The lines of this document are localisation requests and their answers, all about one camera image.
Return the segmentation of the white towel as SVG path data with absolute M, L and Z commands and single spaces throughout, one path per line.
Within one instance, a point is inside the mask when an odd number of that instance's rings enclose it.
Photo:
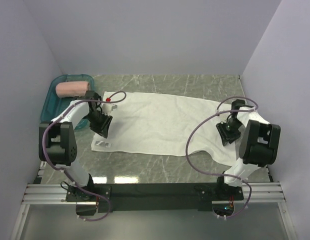
M 237 159 L 236 145 L 222 145 L 216 128 L 216 117 L 201 126 L 194 135 L 191 132 L 216 109 L 229 110 L 230 104 L 200 98 L 128 92 L 113 95 L 105 92 L 104 97 L 116 101 L 108 137 L 95 134 L 91 150 L 95 152 L 125 152 L 147 155 L 183 157 L 186 143 L 191 139 L 188 153 L 205 151 L 212 159 L 231 166 Z

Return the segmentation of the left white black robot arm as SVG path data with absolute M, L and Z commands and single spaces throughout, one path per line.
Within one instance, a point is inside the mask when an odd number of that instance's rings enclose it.
M 39 125 L 40 159 L 54 170 L 64 173 L 70 181 L 70 193 L 84 201 L 94 197 L 107 201 L 108 198 L 96 191 L 92 176 L 78 160 L 75 128 L 81 120 L 86 119 L 94 133 L 107 138 L 114 108 L 110 97 L 102 100 L 97 92 L 88 90 L 83 96 L 74 97 L 57 117 Z

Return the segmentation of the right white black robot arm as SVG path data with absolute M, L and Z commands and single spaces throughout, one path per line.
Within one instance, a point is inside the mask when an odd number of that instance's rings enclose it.
M 231 113 L 216 128 L 225 147 L 241 139 L 236 162 L 219 176 L 215 195 L 218 200 L 240 199 L 242 180 L 255 171 L 272 165 L 278 153 L 281 127 L 261 117 L 256 107 L 236 99 L 231 103 Z

